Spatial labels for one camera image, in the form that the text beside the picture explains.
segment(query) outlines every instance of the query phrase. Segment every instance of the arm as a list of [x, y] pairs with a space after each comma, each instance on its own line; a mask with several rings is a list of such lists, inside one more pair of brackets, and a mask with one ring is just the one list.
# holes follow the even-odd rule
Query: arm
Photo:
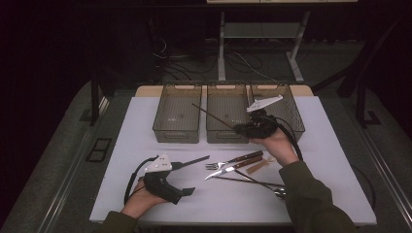
[[346, 213], [333, 205], [330, 189], [299, 161], [282, 130], [251, 142], [264, 145], [283, 166], [279, 172], [287, 189], [286, 207], [296, 232], [356, 232]]
[[120, 213], [109, 212], [96, 233], [133, 233], [140, 216], [151, 207], [165, 202], [164, 199], [149, 193], [143, 179], [140, 179]]

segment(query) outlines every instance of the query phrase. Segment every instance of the fork handle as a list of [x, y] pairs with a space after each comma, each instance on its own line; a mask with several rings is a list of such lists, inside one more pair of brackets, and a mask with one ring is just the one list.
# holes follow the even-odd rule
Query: fork handle
[[246, 155], [240, 156], [240, 157], [235, 157], [229, 161], [227, 161], [227, 163], [231, 163], [231, 162], [239, 162], [239, 161], [243, 161], [249, 158], [253, 158], [259, 155], [263, 155], [263, 152], [261, 150], [253, 152], [253, 153], [248, 153]]
[[233, 168], [234, 168], [234, 169], [238, 169], [238, 168], [247, 166], [247, 165], [249, 165], [249, 164], [259, 162], [259, 161], [261, 161], [262, 159], [263, 159], [263, 156], [259, 155], [259, 156], [256, 156], [256, 157], [254, 157], [254, 158], [251, 158], [251, 159], [248, 159], [248, 160], [246, 160], [246, 161], [243, 161], [243, 162], [241, 162], [241, 163], [238, 163], [238, 164], [234, 165]]

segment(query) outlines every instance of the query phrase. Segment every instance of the human hand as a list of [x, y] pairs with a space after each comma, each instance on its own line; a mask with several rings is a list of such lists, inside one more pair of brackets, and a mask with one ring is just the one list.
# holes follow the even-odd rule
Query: human hand
[[139, 218], [153, 206], [167, 202], [163, 198], [148, 192], [145, 188], [143, 179], [139, 179], [139, 182], [135, 186], [133, 192], [134, 193], [129, 197], [121, 210], [121, 213], [127, 216]]
[[292, 148], [291, 142], [280, 128], [268, 138], [250, 139], [250, 142], [264, 145], [267, 151], [275, 157], [282, 166], [299, 160]]

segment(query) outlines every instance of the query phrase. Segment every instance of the rectangular container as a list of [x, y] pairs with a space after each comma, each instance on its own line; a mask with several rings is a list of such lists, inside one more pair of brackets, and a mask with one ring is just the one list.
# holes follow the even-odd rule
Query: rectangular container
[[283, 99], [271, 104], [264, 109], [268, 115], [273, 115], [278, 123], [285, 126], [291, 134], [294, 134], [296, 141], [305, 132], [302, 118], [294, 102], [291, 88], [287, 83], [280, 82], [251, 82], [250, 83], [250, 103], [256, 100], [266, 99], [282, 95]]
[[[207, 111], [231, 126], [249, 121], [246, 84], [234, 81], [208, 82]], [[210, 144], [247, 144], [248, 138], [213, 117], [206, 115], [207, 142]]]
[[199, 116], [203, 82], [169, 82], [161, 92], [153, 131], [159, 143], [199, 142]]

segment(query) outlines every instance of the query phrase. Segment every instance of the green jacket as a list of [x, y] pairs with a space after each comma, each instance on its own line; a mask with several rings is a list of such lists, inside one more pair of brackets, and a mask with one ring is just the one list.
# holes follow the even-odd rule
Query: green jacket
[[[287, 188], [286, 207], [296, 232], [356, 232], [351, 219], [332, 203], [330, 189], [316, 180], [303, 161], [279, 171]], [[109, 212], [97, 233], [132, 233], [137, 219]]]

